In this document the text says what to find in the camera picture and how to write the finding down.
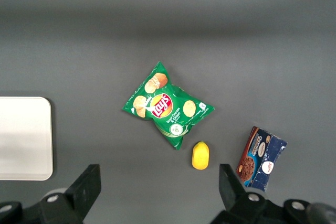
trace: white tray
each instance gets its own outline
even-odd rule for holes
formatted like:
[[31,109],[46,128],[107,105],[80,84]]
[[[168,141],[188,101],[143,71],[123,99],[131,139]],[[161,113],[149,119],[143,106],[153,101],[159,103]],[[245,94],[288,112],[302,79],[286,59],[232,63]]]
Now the white tray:
[[0,180],[47,180],[52,152],[48,100],[0,97]]

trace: green chip bag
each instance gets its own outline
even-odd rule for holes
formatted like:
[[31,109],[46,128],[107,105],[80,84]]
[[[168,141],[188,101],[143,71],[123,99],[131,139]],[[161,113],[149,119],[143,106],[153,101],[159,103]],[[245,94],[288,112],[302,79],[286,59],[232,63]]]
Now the green chip bag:
[[172,85],[167,70],[159,62],[122,109],[145,120],[152,119],[179,150],[183,136],[215,108]]

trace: blue cookie package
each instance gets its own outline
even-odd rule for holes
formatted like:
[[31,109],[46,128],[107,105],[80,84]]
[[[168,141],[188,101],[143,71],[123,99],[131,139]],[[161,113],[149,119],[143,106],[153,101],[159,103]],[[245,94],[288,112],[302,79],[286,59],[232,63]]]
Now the blue cookie package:
[[269,175],[287,142],[253,127],[237,167],[237,174],[246,187],[266,191]]

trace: cookie image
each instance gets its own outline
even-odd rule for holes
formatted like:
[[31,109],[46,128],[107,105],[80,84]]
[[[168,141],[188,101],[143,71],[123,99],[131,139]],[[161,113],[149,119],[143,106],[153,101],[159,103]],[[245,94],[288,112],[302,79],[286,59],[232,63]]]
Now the cookie image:
[[253,158],[251,157],[245,157],[241,163],[242,168],[241,168],[241,174],[239,175],[240,178],[242,179],[243,182],[248,181],[251,179],[253,173],[254,173],[254,168],[255,168],[255,163]]

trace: gray table surface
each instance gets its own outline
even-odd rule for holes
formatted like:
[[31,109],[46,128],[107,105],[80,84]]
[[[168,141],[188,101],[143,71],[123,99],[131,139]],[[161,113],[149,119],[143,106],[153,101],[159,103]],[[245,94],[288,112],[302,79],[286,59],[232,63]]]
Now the gray table surface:
[[[336,0],[0,0],[0,95],[52,105],[54,174],[0,181],[34,204],[100,164],[86,223],[209,223],[224,209],[218,167],[251,128],[288,142],[267,195],[336,206]],[[179,151],[121,110],[158,61],[216,110]],[[191,166],[206,141],[206,170]]]

